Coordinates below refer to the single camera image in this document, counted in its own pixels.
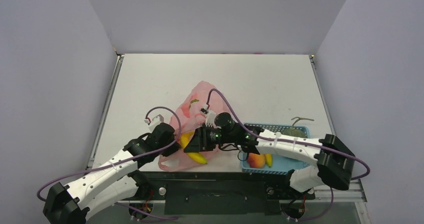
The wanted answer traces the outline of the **yellow fake banana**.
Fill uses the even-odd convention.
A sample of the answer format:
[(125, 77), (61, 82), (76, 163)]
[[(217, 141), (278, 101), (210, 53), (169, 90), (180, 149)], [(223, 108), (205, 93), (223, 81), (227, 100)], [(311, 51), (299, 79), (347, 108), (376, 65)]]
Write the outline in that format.
[(266, 165), (271, 168), (273, 166), (273, 156), (272, 154), (264, 154)]
[(198, 164), (205, 165), (208, 163), (207, 159), (198, 152), (196, 146), (192, 146), (191, 140), (194, 136), (194, 131), (183, 133), (180, 137), (179, 143), (183, 152)]

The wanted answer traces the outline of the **orange fake fruit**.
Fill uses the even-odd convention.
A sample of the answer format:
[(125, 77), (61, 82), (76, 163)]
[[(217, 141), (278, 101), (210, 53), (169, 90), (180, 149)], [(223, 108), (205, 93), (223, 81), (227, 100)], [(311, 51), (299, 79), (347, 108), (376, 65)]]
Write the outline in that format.
[(266, 157), (263, 154), (249, 153), (246, 161), (250, 168), (261, 169), (266, 165)]

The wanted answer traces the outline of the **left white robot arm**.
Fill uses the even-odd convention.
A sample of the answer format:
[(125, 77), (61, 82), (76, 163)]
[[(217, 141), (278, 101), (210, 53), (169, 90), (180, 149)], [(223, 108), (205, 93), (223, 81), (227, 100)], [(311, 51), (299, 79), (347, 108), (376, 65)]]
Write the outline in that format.
[(139, 169), (175, 142), (174, 128), (157, 124), (150, 133), (130, 140), (100, 167), (68, 184), (50, 187), (43, 214), (51, 224), (85, 224), (101, 210), (121, 200), (148, 195)]

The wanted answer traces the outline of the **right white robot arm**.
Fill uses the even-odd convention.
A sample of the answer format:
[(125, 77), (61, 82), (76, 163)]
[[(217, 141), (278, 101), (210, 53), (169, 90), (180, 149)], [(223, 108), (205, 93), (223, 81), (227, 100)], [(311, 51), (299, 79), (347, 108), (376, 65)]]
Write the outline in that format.
[(216, 115), (214, 124), (202, 124), (188, 137), (181, 137), (185, 153), (200, 153), (234, 145), (246, 154), (273, 154), (302, 161), (307, 167), (290, 170), (282, 184), (283, 193), (294, 198), (314, 187), (327, 185), (346, 191), (354, 167), (353, 152), (335, 135), (302, 138), (273, 132), (262, 127), (244, 125), (230, 113)]

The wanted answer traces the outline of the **pink plastic bag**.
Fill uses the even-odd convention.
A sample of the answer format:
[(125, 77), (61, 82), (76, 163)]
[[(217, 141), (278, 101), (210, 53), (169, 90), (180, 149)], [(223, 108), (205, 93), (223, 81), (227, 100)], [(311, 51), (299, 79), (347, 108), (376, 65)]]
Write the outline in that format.
[(160, 155), (158, 167), (161, 170), (178, 172), (204, 166), (220, 152), (218, 148), (202, 153), (184, 152), (184, 148), (192, 139), (195, 129), (201, 127), (206, 121), (206, 114), (201, 112), (201, 109), (205, 106), (209, 92), (213, 88), (215, 86), (206, 81), (199, 82), (185, 101), (176, 109), (175, 112), (181, 122), (181, 137), (177, 140), (179, 150), (169, 156)]

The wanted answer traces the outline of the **green fake melon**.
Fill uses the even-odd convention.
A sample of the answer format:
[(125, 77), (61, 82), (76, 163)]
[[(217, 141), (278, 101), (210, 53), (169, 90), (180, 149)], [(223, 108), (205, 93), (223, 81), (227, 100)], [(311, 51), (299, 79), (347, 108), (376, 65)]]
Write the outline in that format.
[(296, 117), (293, 117), (291, 120), (293, 121), (292, 125), (289, 126), (288, 128), (285, 128), (281, 133), (287, 136), (307, 138), (308, 132), (306, 131), (306, 128), (302, 129), (302, 128), (296, 127), (295, 124), (303, 120), (313, 122), (314, 119), (296, 116)]

